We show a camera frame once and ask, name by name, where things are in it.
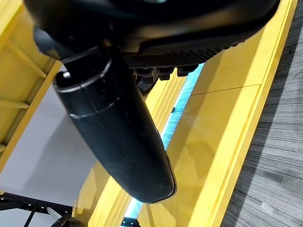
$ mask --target yellow metal beam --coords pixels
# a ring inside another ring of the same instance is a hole
[[[161,203],[145,205],[138,218],[142,226],[146,221],[156,227],[220,226],[296,4],[297,0],[281,0],[261,32],[204,65],[167,151],[178,191]]]
[[[12,135],[10,141],[7,144],[7,147],[2,153],[2,156],[0,158],[0,173],[3,170],[7,160],[9,159],[9,156],[13,152],[17,142],[19,141],[23,131],[25,130],[27,124],[29,123],[30,119],[34,115],[34,112],[38,105],[40,104],[42,98],[44,97],[46,91],[48,90],[49,86],[52,83],[53,77],[58,72],[59,68],[61,67],[61,63],[59,61],[56,61],[53,65],[52,69],[48,73],[48,76],[44,80],[42,86],[38,90],[35,98],[33,99],[32,103],[28,107],[26,113],[24,114],[22,120],[20,121],[18,127],[16,128],[14,134]]]
[[[0,1],[0,51],[22,12],[24,12],[22,0]]]
[[[27,109],[28,107],[29,105],[23,102],[0,99],[0,108]]]
[[[6,146],[3,144],[0,144],[0,154],[5,150]]]
[[[18,56],[26,65],[33,69],[41,78],[46,78],[46,74],[30,60],[11,40],[6,41],[6,46]]]

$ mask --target white wall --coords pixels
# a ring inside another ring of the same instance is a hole
[[[0,174],[0,190],[72,206],[95,161],[50,87]]]

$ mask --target black plastic cylinder cover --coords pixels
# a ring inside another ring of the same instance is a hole
[[[123,61],[111,59],[80,83],[59,72],[53,84],[90,149],[131,196],[154,203],[175,193],[159,132]]]

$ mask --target yellow panel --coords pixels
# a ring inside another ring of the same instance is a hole
[[[206,70],[201,73],[168,150],[178,192],[161,203],[175,218],[165,226],[220,225],[275,75],[296,3],[296,0],[281,1],[261,38],[255,39],[257,51],[246,67],[238,64],[243,56],[236,55],[237,47],[205,64]],[[259,82],[239,88],[220,87],[224,72],[228,72],[224,76],[239,79],[239,84],[252,80],[251,75]],[[233,77],[234,72],[242,73],[242,78]],[[156,215],[159,209],[158,204],[151,205],[150,222],[165,222],[162,215]],[[150,219],[146,215],[146,212],[140,214],[139,220]]]
[[[51,59],[41,54],[33,40],[33,22],[27,13],[24,13],[15,25],[10,39],[14,44],[46,74],[54,64]]]
[[[179,226],[188,226],[208,172],[214,167],[213,164],[218,165],[216,170],[224,178],[220,171],[225,171],[229,165],[225,160],[230,160],[230,156],[233,155],[232,151],[237,145],[258,88],[259,85],[255,85],[212,92],[192,96],[188,101],[168,147],[178,192],[162,203]],[[216,180],[218,183],[212,185],[214,194],[220,190],[223,179],[219,181],[217,177]],[[154,212],[153,217],[155,223],[163,221],[158,220],[161,217]],[[166,226],[174,225],[173,223],[157,225]]]
[[[0,55],[0,98],[26,101],[39,76],[10,49],[5,47]]]
[[[197,82],[192,94],[226,90],[261,84],[264,74],[249,73],[258,49],[263,30],[245,43],[232,47],[212,58],[203,67],[203,83]]]
[[[19,111],[14,108],[0,108],[0,144],[3,143],[5,135],[10,130]]]

